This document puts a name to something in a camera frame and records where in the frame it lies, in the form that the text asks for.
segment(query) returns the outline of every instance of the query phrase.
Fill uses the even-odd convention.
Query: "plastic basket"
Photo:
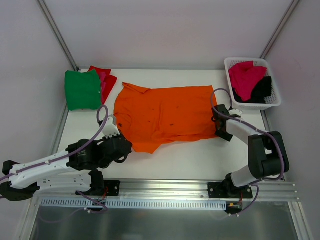
[[[237,102],[235,100],[234,93],[232,91],[232,86],[231,86],[231,81],[230,81],[230,75],[229,75],[229,69],[232,68],[234,65],[237,63],[242,63],[242,62],[248,62],[248,61],[253,61],[254,66],[262,66],[266,67],[267,71],[265,74],[265,77],[270,76],[272,78],[272,92],[271,96],[265,97],[265,103],[266,104],[260,104],[260,103],[241,103]],[[224,66],[225,66],[225,71],[226,71],[226,76],[228,80],[228,86],[229,86],[229,91],[231,94],[232,98],[232,103],[233,103],[233,108],[234,109],[240,109],[240,110],[266,110],[271,107],[277,107],[281,104],[281,98],[279,94],[279,89],[277,87],[276,80],[272,74],[271,68],[267,61],[260,59],[260,58],[247,58],[247,57],[228,57],[224,60]]]

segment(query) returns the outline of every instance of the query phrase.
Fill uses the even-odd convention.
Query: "folded red cloth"
[[[93,69],[96,70],[101,81],[101,102],[104,104],[117,82],[117,77],[110,75],[111,69],[102,69],[91,66],[89,71],[92,71]]]
[[[230,81],[235,92],[246,102],[257,83],[264,78],[267,68],[254,66],[253,61],[240,62],[229,69]]]

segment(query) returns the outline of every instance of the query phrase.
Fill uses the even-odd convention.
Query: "vent grille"
[[[108,208],[115,209],[193,209],[193,210],[226,210],[225,201],[192,201],[192,200],[132,200],[105,199],[101,201]],[[44,197],[41,201],[44,207],[100,208],[90,200],[72,197]]]

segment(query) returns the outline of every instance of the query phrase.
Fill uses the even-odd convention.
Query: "green fabric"
[[[96,70],[88,72],[66,71],[64,90],[68,109],[96,110],[101,106],[101,81]]]

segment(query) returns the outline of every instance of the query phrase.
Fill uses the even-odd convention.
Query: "black mounting plate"
[[[249,186],[239,188],[239,195],[236,197],[228,196],[227,192],[215,191],[216,187],[219,186],[221,182],[208,182],[208,193],[210,199],[240,199],[241,193],[243,199],[252,199],[254,196],[252,194],[252,189]]]
[[[120,191],[120,181],[104,180],[104,187],[107,188],[106,197],[118,197]]]

